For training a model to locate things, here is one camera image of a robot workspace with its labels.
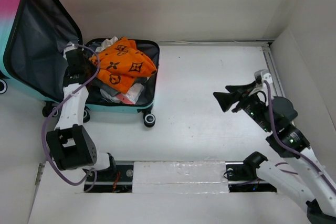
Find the cream ruffled cloth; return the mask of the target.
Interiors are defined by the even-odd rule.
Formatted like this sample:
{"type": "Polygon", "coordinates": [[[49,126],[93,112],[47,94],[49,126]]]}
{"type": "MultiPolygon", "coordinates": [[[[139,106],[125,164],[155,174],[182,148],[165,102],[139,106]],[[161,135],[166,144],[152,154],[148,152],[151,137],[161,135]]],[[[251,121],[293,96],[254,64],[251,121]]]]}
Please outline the cream ruffled cloth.
{"type": "Polygon", "coordinates": [[[118,37],[114,36],[112,37],[111,39],[105,39],[101,44],[100,46],[98,46],[96,49],[95,49],[95,52],[102,52],[104,51],[105,49],[107,49],[108,47],[112,46],[115,42],[117,42],[119,39],[118,37]]]}

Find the orange patterned towel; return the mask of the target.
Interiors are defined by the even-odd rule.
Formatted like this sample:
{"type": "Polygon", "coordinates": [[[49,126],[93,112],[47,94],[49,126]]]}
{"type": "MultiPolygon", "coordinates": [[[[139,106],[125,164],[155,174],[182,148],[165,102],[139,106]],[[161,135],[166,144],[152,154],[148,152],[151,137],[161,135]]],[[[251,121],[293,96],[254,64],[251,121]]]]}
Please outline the orange patterned towel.
{"type": "Polygon", "coordinates": [[[99,67],[97,78],[126,94],[137,78],[149,78],[157,72],[154,62],[137,49],[135,40],[122,37],[89,61],[99,67]]]}

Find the white pads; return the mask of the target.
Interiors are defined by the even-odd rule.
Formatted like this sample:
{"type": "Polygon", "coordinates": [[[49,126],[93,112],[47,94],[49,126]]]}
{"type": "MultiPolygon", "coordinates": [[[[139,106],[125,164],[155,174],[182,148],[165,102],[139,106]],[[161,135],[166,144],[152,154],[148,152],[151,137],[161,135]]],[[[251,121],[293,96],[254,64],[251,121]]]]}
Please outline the white pads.
{"type": "Polygon", "coordinates": [[[102,97],[107,100],[108,102],[111,103],[122,103],[122,101],[118,98],[118,95],[120,95],[121,93],[119,91],[116,90],[104,90],[104,89],[100,89],[100,93],[102,95],[102,97]]]}

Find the clear bag red label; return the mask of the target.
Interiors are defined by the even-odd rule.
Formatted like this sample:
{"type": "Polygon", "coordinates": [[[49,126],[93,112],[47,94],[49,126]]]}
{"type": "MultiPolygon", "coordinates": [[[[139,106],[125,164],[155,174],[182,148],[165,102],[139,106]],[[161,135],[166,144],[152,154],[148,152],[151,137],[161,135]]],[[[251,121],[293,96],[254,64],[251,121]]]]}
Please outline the clear bag red label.
{"type": "Polygon", "coordinates": [[[126,94],[120,93],[115,96],[115,99],[123,104],[135,105],[143,90],[144,85],[136,83],[128,90],[126,94]]]}

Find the pink teal kids suitcase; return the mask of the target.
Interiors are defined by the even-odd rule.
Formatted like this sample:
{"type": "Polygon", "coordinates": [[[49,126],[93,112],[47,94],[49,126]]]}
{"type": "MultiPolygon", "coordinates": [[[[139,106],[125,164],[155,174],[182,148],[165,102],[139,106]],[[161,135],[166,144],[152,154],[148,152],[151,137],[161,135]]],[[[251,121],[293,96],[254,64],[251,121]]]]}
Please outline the pink teal kids suitcase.
{"type": "MultiPolygon", "coordinates": [[[[150,40],[135,39],[137,49],[149,56],[159,67],[160,48],[150,40]]],[[[59,0],[1,0],[1,81],[45,101],[43,116],[47,117],[56,103],[63,100],[62,83],[68,66],[63,58],[67,43],[82,43],[82,33],[59,0]]],[[[89,83],[84,122],[90,120],[89,110],[116,113],[143,113],[144,125],[153,127],[156,73],[143,85],[134,105],[109,102],[100,93],[98,79],[89,83]]]]}

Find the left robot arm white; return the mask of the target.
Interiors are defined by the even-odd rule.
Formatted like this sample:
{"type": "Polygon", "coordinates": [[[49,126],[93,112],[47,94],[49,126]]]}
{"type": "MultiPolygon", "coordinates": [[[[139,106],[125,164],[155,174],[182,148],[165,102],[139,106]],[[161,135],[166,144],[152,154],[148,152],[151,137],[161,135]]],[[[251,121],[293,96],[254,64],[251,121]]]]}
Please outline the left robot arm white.
{"type": "Polygon", "coordinates": [[[57,171],[94,169],[105,180],[112,180],[117,175],[113,156],[97,151],[83,125],[89,96],[86,85],[96,71],[91,70],[84,53],[76,46],[67,47],[64,58],[68,67],[62,85],[64,99],[60,103],[60,117],[54,130],[44,134],[44,146],[57,171]]]}

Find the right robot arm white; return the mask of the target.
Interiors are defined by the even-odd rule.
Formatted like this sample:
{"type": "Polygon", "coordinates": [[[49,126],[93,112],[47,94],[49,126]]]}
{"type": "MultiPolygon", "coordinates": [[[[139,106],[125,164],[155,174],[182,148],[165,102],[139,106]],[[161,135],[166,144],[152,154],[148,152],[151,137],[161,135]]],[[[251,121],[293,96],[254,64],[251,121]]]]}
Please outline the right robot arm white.
{"type": "Polygon", "coordinates": [[[227,166],[224,176],[238,186],[263,180],[294,201],[310,223],[335,223],[335,182],[316,158],[307,138],[292,124],[298,115],[292,103],[284,97],[273,97],[267,81],[227,86],[226,90],[213,93],[222,111],[244,111],[269,132],[267,143],[302,182],[258,151],[240,164],[227,166]]]}

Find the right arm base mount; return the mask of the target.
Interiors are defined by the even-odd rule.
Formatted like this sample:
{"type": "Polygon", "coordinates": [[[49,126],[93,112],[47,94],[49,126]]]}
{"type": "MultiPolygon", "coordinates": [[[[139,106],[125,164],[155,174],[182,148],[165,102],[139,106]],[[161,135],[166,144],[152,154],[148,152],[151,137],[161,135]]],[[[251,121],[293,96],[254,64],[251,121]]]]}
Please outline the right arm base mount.
{"type": "Polygon", "coordinates": [[[230,193],[277,192],[273,185],[254,176],[243,162],[226,163],[223,177],[227,179],[230,193]]]}

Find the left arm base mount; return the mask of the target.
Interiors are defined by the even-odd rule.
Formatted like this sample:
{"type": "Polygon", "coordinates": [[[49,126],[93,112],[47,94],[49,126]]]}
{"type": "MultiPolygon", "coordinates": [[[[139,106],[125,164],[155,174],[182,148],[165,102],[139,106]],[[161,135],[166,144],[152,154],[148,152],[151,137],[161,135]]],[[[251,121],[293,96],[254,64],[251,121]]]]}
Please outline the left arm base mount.
{"type": "Polygon", "coordinates": [[[97,181],[88,193],[132,193],[134,162],[116,162],[116,171],[98,173],[97,181]]]}

